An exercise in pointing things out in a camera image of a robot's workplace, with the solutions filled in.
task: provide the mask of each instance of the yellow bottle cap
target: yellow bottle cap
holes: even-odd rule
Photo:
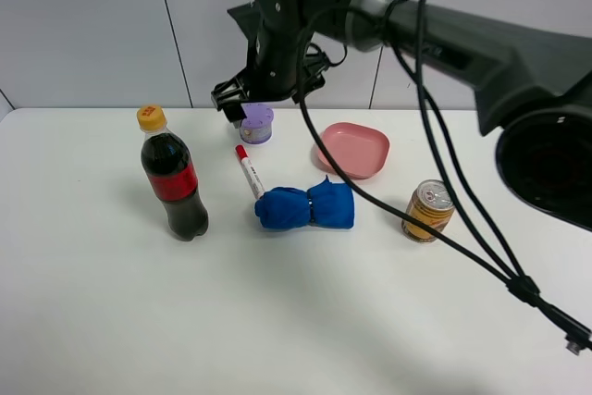
[[[145,105],[136,114],[140,128],[144,131],[156,131],[167,124],[167,118],[159,105]]]

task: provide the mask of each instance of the red bottle label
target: red bottle label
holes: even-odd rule
[[[192,194],[197,188],[197,176],[192,162],[176,175],[148,175],[148,179],[152,184],[154,193],[162,201],[178,201]]]

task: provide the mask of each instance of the can lid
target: can lid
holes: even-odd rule
[[[144,131],[156,131],[167,124],[167,118],[159,105],[145,105],[136,113],[140,128]]]
[[[242,109],[247,116],[240,124],[244,129],[260,129],[268,126],[274,120],[274,110],[266,104],[244,104]]]
[[[454,203],[441,180],[423,181],[417,186],[417,197],[423,205],[440,212],[454,208]]]

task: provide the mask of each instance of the can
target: can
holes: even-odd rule
[[[240,138],[252,144],[268,141],[271,138],[274,110],[265,104],[245,104],[242,109],[246,118],[240,124]]]
[[[441,180],[425,180],[413,192],[407,206],[407,215],[442,232],[454,213],[454,203]],[[435,236],[405,220],[401,223],[403,233],[417,242],[433,242]]]

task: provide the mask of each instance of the black cable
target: black cable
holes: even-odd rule
[[[313,48],[314,50],[316,50],[316,53],[308,53],[308,48]],[[339,65],[341,65],[343,62],[345,62],[345,59],[348,58],[348,45],[346,45],[345,43],[343,44],[343,57],[341,58],[341,60],[339,62],[333,62],[329,58],[327,53],[325,53],[323,50],[321,50],[321,47],[318,46],[314,42],[308,43],[307,48],[306,48],[306,54],[308,56],[322,56],[325,59],[325,63],[327,64],[328,67],[335,68],[335,67],[338,67]]]
[[[468,216],[464,207],[459,199],[452,183],[450,181],[450,177],[448,176],[448,172],[444,167],[444,163],[442,161],[442,157],[440,156],[438,146],[436,144],[436,139],[434,138],[434,132],[432,131],[431,124],[429,122],[429,116],[427,114],[427,107],[426,107],[426,96],[424,91],[424,72],[423,72],[423,63],[424,63],[424,35],[425,35],[425,22],[426,22],[426,0],[419,0],[417,4],[417,21],[415,23],[416,29],[416,39],[415,39],[415,79],[416,79],[416,87],[417,87],[417,98],[419,101],[419,109],[421,112],[422,122],[424,124],[425,135],[427,136],[427,142],[429,144],[430,150],[434,157],[434,161],[436,162],[436,166],[438,167],[438,172],[442,177],[442,182],[444,182],[444,186],[448,191],[452,202],[456,206],[456,209],[464,222],[464,225],[469,229],[473,237],[479,243],[479,245],[483,248],[483,250],[487,253],[487,255],[498,265],[501,270],[503,270],[510,278],[516,276],[516,273],[512,271],[512,269],[504,263],[501,258],[493,251],[493,249],[489,246],[487,241],[481,236],[481,233],[473,224],[473,221]]]
[[[348,58],[348,45],[344,44],[343,45],[343,58],[339,61],[339,62],[331,62],[331,59],[328,59],[329,61],[329,66],[332,68],[338,67],[339,65],[341,65],[343,62],[345,62],[345,59]]]
[[[441,158],[439,156],[438,147],[436,146],[436,142],[434,140],[434,135],[431,131],[431,127],[429,124],[429,118],[427,116],[426,110],[426,90],[424,88],[424,77],[423,77],[423,47],[424,47],[424,36],[426,32],[426,3],[427,0],[419,0],[417,4],[417,21],[415,23],[415,33],[416,33],[416,40],[415,40],[415,77],[414,81],[417,86],[417,97],[420,104],[420,109],[422,112],[422,120],[424,122],[425,133],[428,136],[428,142],[430,143],[430,148],[432,149],[432,154],[434,155],[434,159],[438,165],[438,169],[440,169],[440,175],[442,175],[442,179],[444,180],[444,174],[446,173],[443,164],[441,163]],[[529,276],[524,275],[524,272],[521,276],[513,276],[510,275],[511,279],[506,284],[508,291],[518,298],[522,302],[526,302],[532,307],[538,308],[538,310],[545,316],[552,324],[563,330],[567,337],[566,339],[570,341],[568,344],[568,349],[571,349],[572,352],[579,353],[581,349],[590,348],[591,341],[590,341],[590,329],[586,326],[582,325],[577,320],[573,319],[566,313],[564,313],[561,309],[547,303],[540,297],[540,290],[537,287],[537,284],[533,279]]]
[[[438,152],[438,147],[435,145],[433,133],[431,132],[431,127],[429,126],[429,120],[425,119],[425,117],[427,117],[425,99],[427,99],[427,101],[431,105],[432,104],[435,105],[433,107],[435,109],[437,117],[439,116],[438,123],[440,123],[440,125],[442,127],[442,131],[445,134],[445,139],[447,140],[447,144],[450,143],[450,146],[449,146],[450,155],[451,155],[451,157],[456,158],[456,164],[458,164],[458,158],[456,157],[454,147],[451,143],[450,134],[448,133],[448,129],[445,125],[443,117],[439,113],[439,109],[438,109],[438,106],[436,105],[435,101],[433,100],[433,98],[431,97],[429,92],[424,88],[424,85],[423,85],[423,72],[422,72],[422,65],[421,65],[423,62],[423,60],[422,60],[423,55],[422,55],[421,49],[423,47],[423,39],[424,39],[423,26],[424,26],[425,9],[426,9],[426,0],[420,0],[420,2],[418,3],[418,18],[417,18],[417,28],[416,28],[417,43],[415,46],[416,70],[415,70],[414,74],[411,71],[411,69],[409,68],[409,66],[404,62],[404,59],[402,59],[401,52],[398,51],[398,47],[396,44],[393,45],[393,50],[398,51],[398,55],[399,55],[398,59],[401,58],[401,60],[403,61],[403,63],[402,63],[403,67],[408,68],[408,71],[407,71],[407,69],[406,69],[406,71],[408,72],[408,74],[410,74],[410,76],[412,77],[412,80],[416,83],[417,95],[418,95],[418,99],[420,99],[420,108],[422,108],[422,120],[424,121],[424,126],[425,126],[426,134],[428,136],[428,141],[430,141],[430,139],[431,139],[434,142],[434,146],[430,145],[430,149],[432,149],[432,151],[433,151],[435,160],[438,161],[439,152]],[[475,255],[474,253],[468,251],[467,249],[462,247],[457,242],[442,235],[438,231],[433,230],[431,227],[427,226],[426,224],[422,223],[421,221],[418,221],[417,219],[415,219],[411,216],[408,216],[407,214],[403,213],[402,211],[400,211],[400,210],[398,210],[386,203],[383,203],[382,201],[378,200],[376,197],[367,193],[366,191],[364,191],[363,189],[358,187],[347,176],[347,174],[340,168],[339,164],[331,156],[330,152],[328,151],[328,149],[324,145],[323,141],[321,140],[320,136],[318,135],[318,133],[315,129],[315,126],[313,125],[313,122],[310,118],[310,115],[308,113],[308,109],[307,109],[306,103],[305,103],[304,78],[303,78],[304,54],[306,52],[307,42],[310,39],[310,37],[313,35],[314,25],[324,14],[326,14],[330,11],[335,11],[335,10],[342,10],[345,12],[351,12],[353,14],[357,14],[358,16],[361,16],[363,19],[365,19],[365,20],[369,21],[370,23],[372,23],[373,25],[375,25],[379,31],[382,31],[382,29],[384,28],[384,24],[382,23],[382,21],[378,22],[370,14],[360,10],[359,8],[354,8],[351,6],[330,6],[326,9],[316,13],[315,15],[313,15],[310,22],[308,23],[306,28],[301,32],[301,34],[299,36],[298,48],[297,48],[297,60],[296,60],[296,63],[297,63],[297,72],[296,72],[297,92],[295,94],[295,100],[296,100],[296,102],[298,102],[300,104],[300,109],[302,111],[302,117],[304,118],[304,122],[306,123],[308,130],[311,132],[314,141],[316,142],[316,144],[319,147],[319,149],[321,150],[321,152],[325,155],[329,164],[334,168],[334,170],[339,175],[339,177],[346,184],[348,184],[351,187],[351,189],[353,191],[358,193],[360,196],[365,198],[367,201],[369,201],[370,203],[378,206],[379,208],[393,214],[394,216],[397,216],[401,219],[404,219],[404,220],[416,225],[417,227],[430,233],[432,236],[435,236],[436,238],[444,241],[446,244],[448,244],[454,250],[465,255],[466,257],[473,260],[478,265],[481,265],[486,271],[491,273],[494,277],[496,277],[499,280],[501,280],[502,282],[504,282],[508,291],[513,296],[518,298],[520,301],[526,302],[529,305],[531,305],[532,307],[538,308],[538,310],[542,313],[543,316],[545,316],[552,324],[554,324],[556,327],[560,328],[561,330],[563,330],[567,334],[566,339],[569,341],[568,349],[570,349],[572,352],[577,354],[577,353],[579,353],[580,350],[583,350],[585,348],[592,350],[592,340],[590,340],[590,335],[591,335],[590,329],[588,329],[586,326],[579,323],[577,320],[571,318],[569,315],[564,313],[561,309],[558,309],[557,307],[545,302],[540,297],[540,291],[539,291],[537,285],[530,277],[524,276],[524,275],[515,276],[513,273],[510,273],[511,278],[508,279],[502,273],[500,273],[499,270],[497,270],[495,267],[493,267],[491,264],[487,263],[486,261],[484,261],[479,256]],[[462,176],[464,178],[462,170],[460,169],[460,165],[459,165],[459,171],[460,171],[459,176]],[[513,254],[509,253],[509,256],[511,257],[511,260],[512,259],[515,260],[515,257],[513,257]],[[519,266],[517,267],[517,270],[519,272],[522,272],[522,268],[520,268]]]
[[[337,161],[335,161],[335,159],[333,158],[331,153],[326,148],[325,144],[323,143],[320,136],[318,135],[318,132],[315,129],[315,126],[310,118],[309,113],[308,113],[308,108],[306,107],[304,93],[303,93],[304,92],[304,78],[302,75],[303,74],[303,57],[304,57],[306,48],[308,46],[307,41],[308,41],[309,37],[312,35],[312,30],[314,29],[315,23],[326,13],[329,13],[329,12],[332,12],[335,10],[352,12],[352,13],[357,14],[357,15],[363,17],[364,19],[370,21],[373,25],[377,25],[377,21],[372,16],[370,16],[368,13],[366,13],[358,8],[354,8],[352,6],[330,6],[326,9],[314,14],[313,17],[310,19],[306,28],[301,31],[301,34],[299,36],[298,52],[297,52],[297,60],[296,60],[296,64],[297,64],[297,66],[296,66],[296,88],[297,88],[296,100],[300,104],[300,109],[302,111],[302,117],[304,118],[304,122],[306,123],[306,127],[311,132],[311,135],[313,136],[313,139],[316,142],[316,145],[319,147],[321,152],[325,155],[325,158],[327,159],[328,163],[333,167],[333,169],[338,174],[338,176],[343,180],[343,182],[348,184],[353,191],[358,193],[365,200],[367,200],[370,203],[376,205],[377,207],[387,211],[388,213],[391,213],[392,215],[394,215],[396,217],[399,217],[401,219],[404,219],[407,222],[410,222],[410,223],[416,225],[418,228],[425,230],[430,235],[435,236],[436,238],[444,241],[446,244],[448,244],[454,250],[463,254],[464,256],[468,257],[469,259],[473,260],[477,264],[481,265],[484,269],[486,269],[486,271],[488,271],[494,277],[501,280],[502,282],[504,282],[507,285],[509,283],[508,278],[505,277],[502,273],[500,273],[499,270],[497,270],[491,264],[489,264],[488,262],[483,260],[483,258],[480,258],[479,256],[477,256],[473,252],[462,247],[459,243],[451,240],[450,238],[443,235],[439,231],[434,230],[433,228],[429,227],[428,225],[424,224],[423,222],[402,212],[401,210],[398,210],[397,208],[380,201],[375,196],[373,196],[370,193],[361,189],[341,169],[341,167],[339,166]]]
[[[405,72],[412,79],[412,81],[417,82],[417,79],[415,77],[415,73],[413,73],[413,71],[411,70],[411,67],[409,67],[409,64],[407,64],[407,62],[403,58],[403,56],[401,54],[401,49],[396,44],[396,42],[397,42],[396,37],[391,40],[392,50],[395,54],[395,57],[397,57],[397,60],[399,61],[399,63],[401,64],[401,66],[403,67]],[[501,233],[501,230],[498,228],[497,224],[495,223],[495,221],[493,220],[491,215],[487,212],[486,208],[481,204],[481,201],[479,201],[479,198],[477,198],[477,196],[473,192],[473,189],[469,185],[469,182],[467,181],[466,176],[464,175],[463,169],[461,168],[461,163],[459,162],[459,158],[456,155],[456,150],[454,149],[454,143],[452,142],[452,138],[450,136],[448,126],[446,125],[446,122],[444,121],[444,117],[440,113],[440,109],[438,107],[438,104],[436,103],[436,101],[434,100],[434,98],[429,93],[429,91],[427,90],[426,87],[424,87],[424,91],[425,91],[425,98],[427,99],[429,105],[432,107],[432,110],[434,111],[434,114],[436,115],[436,119],[437,119],[440,129],[442,131],[442,135],[444,136],[444,140],[446,141],[446,146],[448,147],[450,159],[452,161],[452,164],[454,165],[454,169],[456,171],[457,176],[459,177],[459,181],[461,182],[462,187],[466,191],[466,194],[469,196],[469,199],[471,199],[471,201],[473,202],[473,204],[475,205],[475,207],[477,208],[479,213],[483,216],[483,218],[486,220],[487,224],[491,227],[491,231],[493,231],[493,233],[496,235],[496,238],[498,238],[499,243],[501,244],[501,247],[503,248],[504,252],[506,252],[508,257],[510,258],[510,261],[512,262],[512,265],[514,266],[516,271],[518,272],[518,275],[524,276],[524,270],[522,269],[522,267],[520,266],[520,263],[516,259],[516,256],[514,255],[512,248],[510,247],[510,245],[508,244],[508,242],[504,238],[503,234]]]

